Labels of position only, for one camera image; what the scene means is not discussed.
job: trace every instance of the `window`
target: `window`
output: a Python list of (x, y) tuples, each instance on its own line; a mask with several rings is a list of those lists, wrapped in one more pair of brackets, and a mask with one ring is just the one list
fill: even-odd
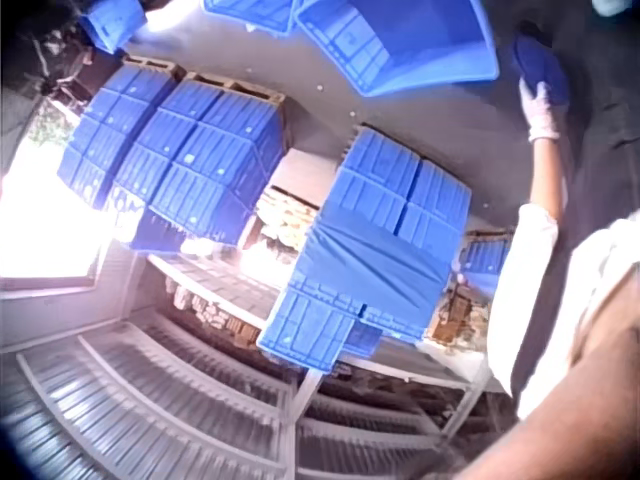
[(77, 119), (42, 102), (20, 142), (0, 197), (0, 289), (85, 287), (94, 283), (104, 215), (57, 176)]

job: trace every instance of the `hand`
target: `hand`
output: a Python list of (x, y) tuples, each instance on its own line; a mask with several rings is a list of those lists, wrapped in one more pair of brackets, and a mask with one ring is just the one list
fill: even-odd
[(538, 91), (535, 98), (531, 94), (525, 81), (520, 79), (520, 100), (522, 111), (529, 122), (529, 142), (533, 143), (538, 138), (560, 138), (556, 126), (551, 104), (549, 103), (548, 87), (544, 82), (538, 83)]

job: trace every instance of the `plastic crate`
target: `plastic crate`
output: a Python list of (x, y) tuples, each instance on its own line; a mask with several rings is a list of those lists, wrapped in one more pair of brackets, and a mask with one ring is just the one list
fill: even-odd
[(195, 127), (195, 120), (158, 109), (138, 135), (136, 143), (173, 159)]
[(106, 88), (101, 88), (98, 93), (91, 99), (87, 108), (84, 109), (85, 115), (102, 122), (118, 101), (120, 96), (117, 92), (112, 92)]
[(265, 175), (270, 177), (284, 154), (284, 132), (278, 108), (251, 95), (225, 92), (202, 122), (252, 142)]
[(105, 173), (114, 175), (130, 145), (131, 139), (127, 135), (101, 125), (91, 140), (84, 159), (89, 160)]
[(141, 198), (113, 184), (105, 206), (114, 216), (114, 238), (131, 250), (179, 252), (186, 233), (156, 215)]
[(78, 22), (97, 48), (115, 53), (147, 18), (138, 0), (98, 0)]
[(197, 237), (237, 244), (251, 216), (229, 188), (173, 163), (151, 209)]
[(381, 337), (382, 330), (379, 328), (374, 328), (360, 321), (356, 321), (349, 332), (342, 351), (369, 358), (378, 348)]
[(472, 287), (493, 296), (502, 266), (509, 253), (509, 240), (475, 240), (462, 251), (460, 273)]
[(361, 128), (342, 168), (407, 198), (420, 157), (370, 128)]
[(409, 203), (463, 232), (469, 215), (471, 190), (440, 167), (424, 160), (420, 162)]
[(466, 185), (423, 161), (397, 235), (451, 264), (464, 234), (470, 202), (471, 190)]
[(71, 190), (91, 208), (101, 210), (112, 184), (112, 175), (83, 159), (73, 177)]
[(295, 16), (363, 96), (499, 74), (480, 0), (317, 0)]
[(70, 187), (72, 185), (73, 177), (81, 161), (82, 153), (78, 152), (71, 145), (67, 146), (62, 155), (60, 166), (58, 167), (58, 177), (66, 186)]
[(102, 88), (123, 93), (138, 76), (138, 73), (140, 73), (140, 67), (138, 65), (125, 63), (109, 77), (109, 80), (107, 80), (107, 83), (105, 83)]
[(295, 269), (289, 279), (289, 288), (313, 297), (354, 317), (360, 315), (364, 307), (362, 302), (354, 300), (349, 295), (340, 293), (331, 287), (310, 280)]
[(80, 118), (80, 123), (73, 130), (71, 137), (69, 138), (69, 145), (76, 149), (80, 153), (84, 153), (87, 147), (93, 140), (94, 135), (100, 128), (100, 123), (96, 120), (83, 115)]
[(193, 120), (200, 120), (223, 90), (195, 80), (184, 80), (178, 84), (164, 102), (162, 109)]
[(402, 340), (403, 342), (417, 342), (422, 338), (425, 329), (431, 322), (431, 317), (438, 304), (438, 299), (442, 295), (441, 291), (437, 293), (438, 295), (432, 295), (435, 297), (432, 301), (433, 307), (430, 310), (424, 311), (424, 315), (420, 318), (400, 318), (379, 309), (366, 306), (360, 321), (371, 327), (379, 328), (384, 331), (386, 335)]
[(462, 235), (463, 232), (412, 204), (406, 205), (397, 232), (402, 240), (430, 253), (447, 265), (453, 261)]
[(204, 0), (202, 6), (207, 13), (224, 15), (284, 36), (293, 29), (293, 13), (300, 3), (301, 0)]
[(225, 185), (248, 210), (253, 210), (267, 180), (250, 142), (199, 124), (175, 162)]
[(405, 203), (395, 192), (342, 168), (325, 201), (325, 205), (335, 204), (355, 212), (391, 233), (396, 230)]
[(286, 288), (257, 344), (297, 365), (330, 373), (356, 321), (342, 310)]
[(118, 170), (116, 183), (142, 201), (150, 202), (169, 164), (168, 158), (134, 143)]
[(171, 70), (143, 65), (124, 90), (124, 94), (153, 105), (162, 103), (176, 86)]
[(140, 132), (153, 111), (153, 105), (149, 102), (122, 95), (103, 123), (125, 135), (134, 137)]

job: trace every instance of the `concrete floor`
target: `concrete floor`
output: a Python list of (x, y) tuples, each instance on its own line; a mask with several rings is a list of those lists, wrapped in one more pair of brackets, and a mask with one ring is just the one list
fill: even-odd
[[(582, 2), (587, 8), (589, 3)], [(501, 66), (498, 80), (379, 98), (360, 97), (299, 29), (284, 39), (249, 33), (244, 25), (207, 15), (199, 6), (170, 29), (141, 29), (127, 50), (282, 91), (294, 100), (287, 107), (294, 146), (308, 153), (338, 161), (353, 125), (372, 124), (467, 183), (473, 190), (472, 213), (503, 227), (514, 224), (531, 175), (510, 41), (523, 15), (548, 12), (542, 4), (550, 2), (485, 0)]]

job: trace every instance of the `white shirt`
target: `white shirt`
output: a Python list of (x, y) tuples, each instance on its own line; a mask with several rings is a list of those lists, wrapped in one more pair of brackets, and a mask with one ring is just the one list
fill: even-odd
[[(489, 366), (508, 393), (511, 371), (557, 238), (557, 223), (546, 210), (534, 204), (520, 208), (518, 227), (498, 281), (487, 338)], [(640, 263), (640, 210), (629, 219), (594, 232), (573, 251), (551, 338), (520, 396), (520, 418), (527, 417), (567, 375), (578, 330), (636, 263)]]

